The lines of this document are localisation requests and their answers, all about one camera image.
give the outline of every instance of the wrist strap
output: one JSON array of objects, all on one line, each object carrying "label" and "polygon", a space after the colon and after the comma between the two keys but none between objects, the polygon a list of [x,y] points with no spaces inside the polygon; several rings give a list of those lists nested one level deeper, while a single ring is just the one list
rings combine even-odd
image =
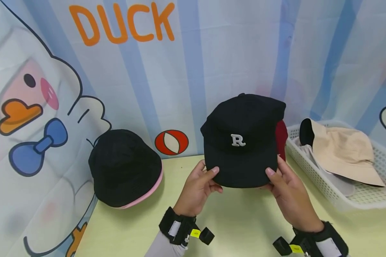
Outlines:
[{"label": "wrist strap", "polygon": [[213,233],[206,227],[200,231],[196,225],[196,217],[177,215],[171,207],[168,208],[159,224],[161,233],[171,244],[187,246],[190,237],[199,238],[209,245],[214,238]]},{"label": "wrist strap", "polygon": [[290,243],[280,237],[273,246],[281,256],[292,252],[309,254],[312,257],[347,257],[348,247],[342,237],[329,222],[323,222],[324,229],[319,233],[302,232],[293,228],[296,236]]},{"label": "wrist strap", "polygon": [[318,233],[302,232],[295,228],[296,235],[309,238],[312,248],[320,251],[323,257],[348,255],[348,246],[330,222],[323,222],[324,229]]}]

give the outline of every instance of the light green table surface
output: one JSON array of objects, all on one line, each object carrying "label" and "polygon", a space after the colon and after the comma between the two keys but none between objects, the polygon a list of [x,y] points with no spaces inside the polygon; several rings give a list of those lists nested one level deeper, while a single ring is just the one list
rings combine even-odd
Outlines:
[{"label": "light green table surface", "polygon": [[[185,179],[203,156],[163,160],[164,178],[147,200],[125,210],[101,201],[90,218],[75,257],[142,257],[158,232],[166,209],[173,206]],[[333,223],[353,257],[386,257],[386,209],[338,213],[296,162],[287,156],[309,191],[319,217]],[[272,243],[279,236],[290,241],[294,233],[269,192],[260,189],[225,188],[214,193],[198,216],[200,228],[214,234],[207,246],[192,239],[186,257],[279,256]]]}]

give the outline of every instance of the black bucket hat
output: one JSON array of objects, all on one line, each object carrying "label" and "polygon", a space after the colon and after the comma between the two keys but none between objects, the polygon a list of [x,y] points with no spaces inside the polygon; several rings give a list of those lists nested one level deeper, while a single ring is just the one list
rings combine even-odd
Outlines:
[{"label": "black bucket hat", "polygon": [[160,156],[129,130],[100,136],[88,160],[96,197],[115,208],[147,198],[160,184]]}]

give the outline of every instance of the beige bucket hat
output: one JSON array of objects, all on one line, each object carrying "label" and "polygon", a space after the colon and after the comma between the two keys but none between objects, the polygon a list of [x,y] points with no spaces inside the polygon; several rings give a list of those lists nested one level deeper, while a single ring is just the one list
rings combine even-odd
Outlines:
[{"label": "beige bucket hat", "polygon": [[312,146],[317,162],[328,172],[370,186],[384,187],[373,167],[371,141],[363,132],[344,127],[325,127],[304,119],[300,127],[302,145]]}]

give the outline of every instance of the blue bow tie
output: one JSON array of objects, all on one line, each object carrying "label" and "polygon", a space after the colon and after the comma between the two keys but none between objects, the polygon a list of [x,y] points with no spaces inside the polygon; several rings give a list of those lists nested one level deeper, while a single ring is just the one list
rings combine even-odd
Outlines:
[{"label": "blue bow tie", "polygon": [[23,142],[9,152],[11,166],[17,173],[31,177],[39,173],[44,163],[44,153],[50,147],[60,147],[68,140],[67,130],[60,119],[49,120],[44,127],[44,136],[38,142]]}]

